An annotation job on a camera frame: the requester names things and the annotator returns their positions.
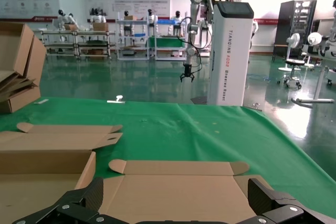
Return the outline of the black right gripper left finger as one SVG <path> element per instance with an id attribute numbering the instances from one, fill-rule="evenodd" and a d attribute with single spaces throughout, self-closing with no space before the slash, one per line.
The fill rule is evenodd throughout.
<path id="1" fill-rule="evenodd" d="M 103 202 L 103 179 L 95 178 L 88 186 L 67 191 L 53 205 L 13 221 L 44 224 L 124 223 L 99 213 Z"/>

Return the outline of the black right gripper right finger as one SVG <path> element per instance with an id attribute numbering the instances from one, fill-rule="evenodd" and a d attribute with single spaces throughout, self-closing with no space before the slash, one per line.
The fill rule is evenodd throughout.
<path id="1" fill-rule="evenodd" d="M 233 223 L 335 223 L 335 219 L 304 206 L 294 196 L 272 189 L 263 178 L 235 178 L 253 211 Z"/>

